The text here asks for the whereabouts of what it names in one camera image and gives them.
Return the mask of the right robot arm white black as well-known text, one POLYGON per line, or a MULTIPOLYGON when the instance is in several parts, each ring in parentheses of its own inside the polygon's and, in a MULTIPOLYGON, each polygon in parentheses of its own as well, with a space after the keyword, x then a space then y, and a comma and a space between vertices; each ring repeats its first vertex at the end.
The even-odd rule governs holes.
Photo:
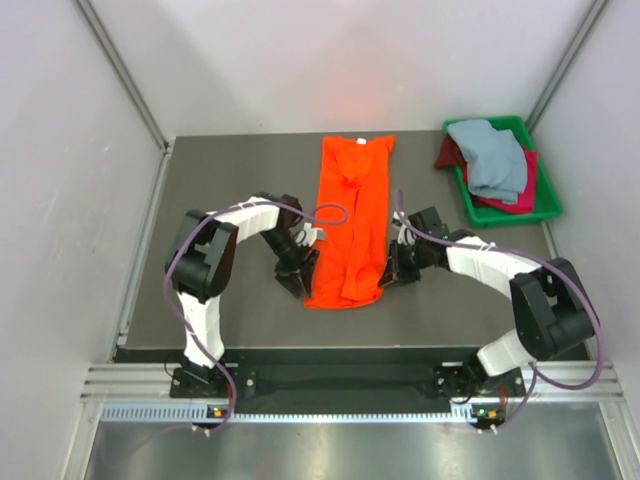
POLYGON ((389 245, 381 287, 412 284, 421 271, 441 268, 471 278, 511 302, 514 328, 463 362, 469 388, 487 396, 503 374, 547 361, 594 337, 593 308, 573 265, 501 249, 464 231, 449 231, 434 207, 412 215, 393 213, 398 237, 389 245))

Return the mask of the grey blue t shirt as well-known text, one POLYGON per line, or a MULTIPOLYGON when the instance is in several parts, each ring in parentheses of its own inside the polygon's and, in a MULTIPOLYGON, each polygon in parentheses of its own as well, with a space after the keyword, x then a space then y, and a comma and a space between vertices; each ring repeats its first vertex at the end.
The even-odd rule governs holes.
POLYGON ((447 133, 467 166, 471 194, 508 205, 525 191, 528 173, 523 148, 510 130, 497 130, 486 119, 453 123, 447 133))

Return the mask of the magenta t shirt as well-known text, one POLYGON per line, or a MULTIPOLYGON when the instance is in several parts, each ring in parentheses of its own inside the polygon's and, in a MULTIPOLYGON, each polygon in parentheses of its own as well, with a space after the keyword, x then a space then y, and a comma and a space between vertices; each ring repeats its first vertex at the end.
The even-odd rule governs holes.
POLYGON ((502 200, 471 194, 474 207, 492 207, 512 215, 524 215, 533 212, 538 172, 538 154, 536 151, 530 151, 526 148, 523 148, 523 152, 527 164, 527 184, 524 191, 518 195, 517 202, 515 204, 507 204, 502 200))

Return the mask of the orange t shirt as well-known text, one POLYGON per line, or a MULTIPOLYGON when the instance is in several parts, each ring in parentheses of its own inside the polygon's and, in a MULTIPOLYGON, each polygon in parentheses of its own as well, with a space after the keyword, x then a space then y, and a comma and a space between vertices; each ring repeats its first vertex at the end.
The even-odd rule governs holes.
POLYGON ((390 159, 395 142, 393 136, 366 141, 323 139, 317 204, 338 204, 348 218, 337 225, 343 218, 337 208, 316 214, 329 223, 323 227, 326 238, 316 243, 320 254, 312 295, 304 300, 307 308, 358 308, 382 296, 384 289, 378 283, 387 263, 390 159))

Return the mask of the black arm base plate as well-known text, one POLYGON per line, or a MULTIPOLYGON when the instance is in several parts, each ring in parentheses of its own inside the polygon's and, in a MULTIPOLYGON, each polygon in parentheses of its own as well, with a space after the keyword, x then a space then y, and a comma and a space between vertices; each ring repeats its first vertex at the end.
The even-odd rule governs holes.
POLYGON ((238 415, 444 413, 458 401, 524 394, 520 370, 471 377, 472 347, 230 348, 225 373, 183 360, 174 399, 227 400, 238 415))

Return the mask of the aluminium frame rail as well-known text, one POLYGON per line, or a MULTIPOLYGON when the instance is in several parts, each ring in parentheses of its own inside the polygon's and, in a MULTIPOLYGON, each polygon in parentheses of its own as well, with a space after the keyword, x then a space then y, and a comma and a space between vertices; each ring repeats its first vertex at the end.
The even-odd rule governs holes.
MULTIPOLYGON (((594 361, 541 362, 537 368, 549 381, 539 378, 534 402, 598 402, 621 401, 624 393, 618 376, 606 363, 599 379, 581 390, 559 388, 559 383, 578 385, 595 372, 594 361)), ((169 373, 174 364, 131 363, 95 364, 87 373, 80 393, 84 402, 159 402, 169 399, 169 373)))

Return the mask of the green plastic bin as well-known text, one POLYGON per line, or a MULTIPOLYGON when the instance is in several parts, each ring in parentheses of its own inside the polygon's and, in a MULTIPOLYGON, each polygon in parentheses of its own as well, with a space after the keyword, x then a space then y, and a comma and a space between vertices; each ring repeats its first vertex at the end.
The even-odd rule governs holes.
MULTIPOLYGON (((537 146, 525 125, 524 120, 517 115, 486 117, 486 120, 497 130, 510 130, 521 143, 526 153, 538 155, 537 146)), ((491 202, 475 201, 466 186, 466 175, 455 167, 454 178, 460 191, 464 211, 470 225, 474 228, 493 228, 534 224, 559 217, 563 213, 563 206, 547 172, 544 163, 537 159, 536 184, 532 192, 533 208, 530 213, 513 213, 503 209, 496 209, 491 202)))

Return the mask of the dark red t shirt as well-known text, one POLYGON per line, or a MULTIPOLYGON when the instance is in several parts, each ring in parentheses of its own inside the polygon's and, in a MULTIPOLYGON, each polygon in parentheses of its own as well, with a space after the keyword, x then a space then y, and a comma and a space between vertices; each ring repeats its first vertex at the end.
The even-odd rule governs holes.
POLYGON ((464 159, 460 148, 451 136, 446 134, 441 144, 436 162, 434 163, 434 168, 441 170, 456 167, 464 170, 466 165, 467 162, 464 159))

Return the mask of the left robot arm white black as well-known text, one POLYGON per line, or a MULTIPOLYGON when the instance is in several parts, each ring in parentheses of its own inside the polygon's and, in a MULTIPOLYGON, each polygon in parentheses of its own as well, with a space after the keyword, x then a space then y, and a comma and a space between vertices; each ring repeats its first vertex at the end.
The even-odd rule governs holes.
POLYGON ((262 237, 277 257, 275 280, 297 299, 311 296, 320 254, 316 243, 326 235, 301 223, 301 211, 295 197, 261 193, 224 211, 190 210, 183 218, 165 262, 165 277, 189 323, 182 368, 203 395, 216 396, 226 387, 227 374, 215 365, 225 352, 220 301, 239 243, 262 237))

